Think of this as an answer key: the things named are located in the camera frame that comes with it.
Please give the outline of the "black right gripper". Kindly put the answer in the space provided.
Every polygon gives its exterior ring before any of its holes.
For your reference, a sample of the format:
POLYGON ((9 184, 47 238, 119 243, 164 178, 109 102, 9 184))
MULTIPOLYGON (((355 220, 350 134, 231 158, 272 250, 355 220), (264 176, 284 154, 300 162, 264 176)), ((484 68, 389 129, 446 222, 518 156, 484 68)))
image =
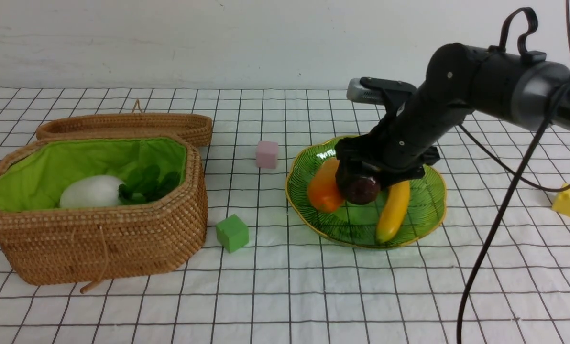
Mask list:
POLYGON ((339 166, 338 189, 350 192, 355 184, 370 182, 371 189, 421 179, 425 167, 440 161, 436 146, 419 147, 388 134, 344 137, 334 147, 339 166))

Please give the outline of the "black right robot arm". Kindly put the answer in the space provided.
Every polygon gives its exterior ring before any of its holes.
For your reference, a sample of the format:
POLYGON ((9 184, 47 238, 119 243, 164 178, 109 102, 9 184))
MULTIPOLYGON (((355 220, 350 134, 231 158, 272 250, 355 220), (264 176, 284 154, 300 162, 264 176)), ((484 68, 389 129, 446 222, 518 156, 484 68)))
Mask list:
POLYGON ((440 160, 437 141, 475 111, 537 131, 556 104, 552 122, 570 131, 570 81, 566 66, 541 52, 522 56, 452 43, 441 46, 419 87, 361 77, 350 81, 348 100, 383 105, 386 114, 369 133, 342 139, 335 150, 338 189, 374 196, 386 187, 424 176, 440 160))

